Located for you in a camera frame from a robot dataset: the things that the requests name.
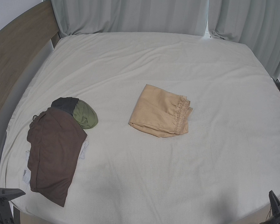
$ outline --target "gray curtain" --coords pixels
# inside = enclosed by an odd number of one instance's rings
[[[51,0],[61,36],[95,32],[204,35],[209,0]]]
[[[246,44],[276,79],[280,73],[280,0],[210,0],[213,38]]]

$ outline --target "mattress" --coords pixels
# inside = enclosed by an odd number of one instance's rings
[[[146,84],[187,96],[189,132],[157,138],[129,118]],[[59,97],[97,113],[64,208],[22,181],[33,115]],[[228,223],[280,195],[280,93],[243,44],[171,33],[62,38],[7,129],[0,187],[52,223]]]

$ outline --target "green hat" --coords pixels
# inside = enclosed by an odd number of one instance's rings
[[[95,111],[83,100],[78,101],[72,116],[83,129],[91,129],[98,123]]]

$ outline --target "pile of clothes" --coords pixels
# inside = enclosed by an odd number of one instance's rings
[[[97,123],[95,111],[72,97],[56,99],[46,111],[33,117],[27,135],[31,143],[27,163],[31,191],[64,207],[78,158],[87,146],[83,129]]]

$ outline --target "fitted sheet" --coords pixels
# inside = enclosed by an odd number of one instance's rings
[[[187,96],[189,132],[157,138],[128,121],[146,84]],[[29,124],[59,97],[97,113],[64,208],[22,181]],[[280,195],[280,93],[243,44],[171,33],[62,38],[7,129],[0,187],[53,223],[228,223]]]

